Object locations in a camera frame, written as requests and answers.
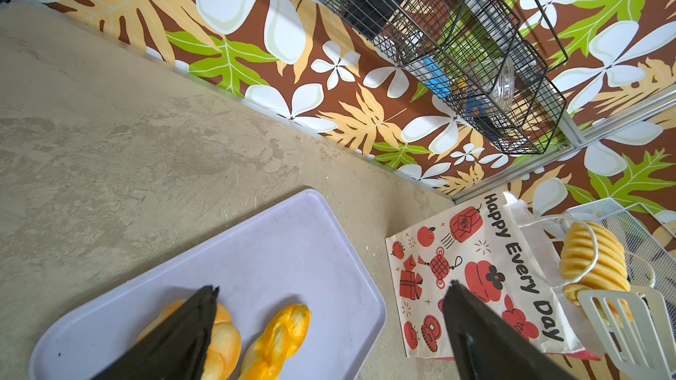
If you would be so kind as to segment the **round braided bun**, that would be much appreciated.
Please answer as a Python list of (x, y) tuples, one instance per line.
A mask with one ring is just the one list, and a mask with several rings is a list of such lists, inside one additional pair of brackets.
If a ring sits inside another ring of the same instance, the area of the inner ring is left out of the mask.
[(228, 379), (239, 362), (241, 346), (241, 336), (230, 311), (218, 303), (201, 379)]

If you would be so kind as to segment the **steel tongs cream tips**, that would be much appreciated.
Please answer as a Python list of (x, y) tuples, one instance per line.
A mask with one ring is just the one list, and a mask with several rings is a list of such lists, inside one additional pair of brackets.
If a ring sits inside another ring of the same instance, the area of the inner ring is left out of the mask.
[(621, 373), (631, 379), (675, 378), (674, 330), (658, 290), (584, 290), (577, 299)]

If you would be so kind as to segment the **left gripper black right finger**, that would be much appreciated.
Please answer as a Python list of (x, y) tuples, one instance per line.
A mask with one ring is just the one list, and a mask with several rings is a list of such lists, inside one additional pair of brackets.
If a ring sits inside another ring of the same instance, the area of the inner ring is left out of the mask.
[(442, 309), (460, 378), (572, 378), (458, 281), (451, 282)]

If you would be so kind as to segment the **long twisted bread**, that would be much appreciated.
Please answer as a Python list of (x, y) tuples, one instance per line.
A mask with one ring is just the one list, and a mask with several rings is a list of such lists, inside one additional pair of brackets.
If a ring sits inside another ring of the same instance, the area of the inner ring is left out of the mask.
[(287, 360), (302, 347), (311, 321), (305, 304), (279, 311), (246, 351), (239, 379), (278, 379)]

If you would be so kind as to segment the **red white paper bag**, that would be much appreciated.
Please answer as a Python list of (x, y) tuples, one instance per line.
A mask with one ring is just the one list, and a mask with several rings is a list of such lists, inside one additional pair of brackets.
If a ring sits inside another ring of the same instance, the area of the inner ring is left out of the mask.
[(443, 300), (453, 281), (467, 287), (527, 342), (546, 354), (588, 356), (531, 244), (498, 189), (454, 206), (386, 240), (408, 358), (451, 359)]

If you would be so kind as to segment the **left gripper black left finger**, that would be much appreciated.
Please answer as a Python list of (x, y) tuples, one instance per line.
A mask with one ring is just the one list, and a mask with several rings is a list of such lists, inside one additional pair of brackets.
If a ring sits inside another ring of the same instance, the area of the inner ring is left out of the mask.
[(96, 379), (199, 379), (218, 310), (218, 287), (206, 285)]

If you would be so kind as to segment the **ridged yellow bread loaf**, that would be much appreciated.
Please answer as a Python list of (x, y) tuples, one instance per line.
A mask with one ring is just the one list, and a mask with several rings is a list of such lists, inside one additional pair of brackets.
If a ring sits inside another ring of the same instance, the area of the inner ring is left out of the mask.
[(575, 306), (581, 306), (578, 295), (586, 290), (630, 292), (624, 246), (603, 225), (573, 223), (560, 257), (560, 275), (571, 281), (563, 294)]

